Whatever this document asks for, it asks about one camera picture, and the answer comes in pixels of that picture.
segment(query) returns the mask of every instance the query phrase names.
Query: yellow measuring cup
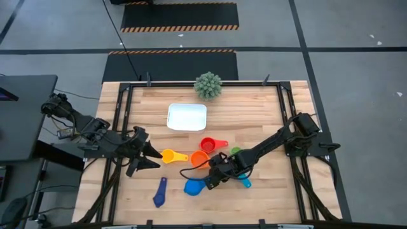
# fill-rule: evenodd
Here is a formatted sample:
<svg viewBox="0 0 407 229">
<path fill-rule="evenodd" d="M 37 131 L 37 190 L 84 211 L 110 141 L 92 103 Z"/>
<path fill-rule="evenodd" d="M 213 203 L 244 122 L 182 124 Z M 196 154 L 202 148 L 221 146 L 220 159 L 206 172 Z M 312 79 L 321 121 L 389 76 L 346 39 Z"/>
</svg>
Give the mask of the yellow measuring cup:
<svg viewBox="0 0 407 229">
<path fill-rule="evenodd" d="M 176 161 L 188 161 L 188 155 L 184 155 L 182 153 L 177 153 L 172 149 L 165 149 L 161 152 L 163 155 L 163 162 L 164 163 L 171 163 Z"/>
</svg>

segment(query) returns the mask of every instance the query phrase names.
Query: black desk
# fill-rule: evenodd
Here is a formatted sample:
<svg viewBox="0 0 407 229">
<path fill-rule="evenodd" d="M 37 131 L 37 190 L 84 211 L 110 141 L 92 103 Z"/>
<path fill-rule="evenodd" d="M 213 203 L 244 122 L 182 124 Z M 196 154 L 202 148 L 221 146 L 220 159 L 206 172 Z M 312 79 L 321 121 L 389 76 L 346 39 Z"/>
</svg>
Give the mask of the black desk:
<svg viewBox="0 0 407 229">
<path fill-rule="evenodd" d="M 83 169 L 82 158 L 38 140 L 45 117 L 41 105 L 53 93 L 56 83 L 55 75 L 0 76 L 1 87 L 19 97 L 18 101 L 0 101 L 0 165 L 11 167 L 6 195 L 0 202 L 0 218 L 12 200 L 40 188 L 46 161 Z M 36 214 L 41 199 L 40 193 L 28 196 L 23 216 Z"/>
<path fill-rule="evenodd" d="M 57 76 L 0 76 L 0 85 L 19 97 L 0 101 L 0 162 L 28 160 L 43 126 L 41 105 L 49 98 Z"/>
</svg>

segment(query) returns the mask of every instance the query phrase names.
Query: measuring cup handle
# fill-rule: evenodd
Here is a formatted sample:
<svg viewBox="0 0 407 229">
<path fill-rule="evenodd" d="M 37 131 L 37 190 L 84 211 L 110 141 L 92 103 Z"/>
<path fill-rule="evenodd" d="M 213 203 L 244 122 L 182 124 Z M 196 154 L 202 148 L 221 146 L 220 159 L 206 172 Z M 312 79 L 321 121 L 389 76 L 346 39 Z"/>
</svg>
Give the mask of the measuring cup handle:
<svg viewBox="0 0 407 229">
<path fill-rule="evenodd" d="M 217 147 L 226 147 L 228 145 L 228 141 L 217 141 Z"/>
</svg>

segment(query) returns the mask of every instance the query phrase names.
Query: hazard stripe tape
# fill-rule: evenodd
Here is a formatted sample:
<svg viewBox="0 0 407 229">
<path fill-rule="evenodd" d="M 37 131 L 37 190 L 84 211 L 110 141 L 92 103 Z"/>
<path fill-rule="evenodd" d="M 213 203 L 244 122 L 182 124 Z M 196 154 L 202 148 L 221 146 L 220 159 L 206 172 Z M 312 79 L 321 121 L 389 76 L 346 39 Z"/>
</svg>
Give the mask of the hazard stripe tape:
<svg viewBox="0 0 407 229">
<path fill-rule="evenodd" d="M 193 49 L 193 50 L 139 50 L 139 51 L 111 51 L 114 54 L 159 54 L 159 53 L 230 53 L 233 49 Z"/>
<path fill-rule="evenodd" d="M 179 32 L 179 31 L 234 31 L 238 25 L 180 25 L 158 27 L 127 27 L 121 32 Z"/>
<path fill-rule="evenodd" d="M 127 3 L 126 6 L 130 5 L 142 5 L 142 4 L 148 4 L 147 2 L 136 2 L 136 3 Z M 155 3 L 155 5 L 168 5 L 168 4 L 236 4 L 234 2 L 223 2 L 223 3 L 215 3 L 215 2 L 209 2 L 209 3 Z"/>
</svg>

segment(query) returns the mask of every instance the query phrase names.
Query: red measuring cup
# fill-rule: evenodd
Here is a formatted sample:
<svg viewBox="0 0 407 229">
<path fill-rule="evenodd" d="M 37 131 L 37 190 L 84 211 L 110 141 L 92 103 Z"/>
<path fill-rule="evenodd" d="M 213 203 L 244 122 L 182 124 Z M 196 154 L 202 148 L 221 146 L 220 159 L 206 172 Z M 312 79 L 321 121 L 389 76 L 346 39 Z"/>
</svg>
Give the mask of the red measuring cup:
<svg viewBox="0 0 407 229">
<path fill-rule="evenodd" d="M 228 141 L 216 140 L 211 137 L 202 139 L 201 143 L 199 144 L 201 149 L 206 153 L 212 153 L 213 151 L 215 151 L 215 149 L 226 147 L 228 145 Z"/>
</svg>

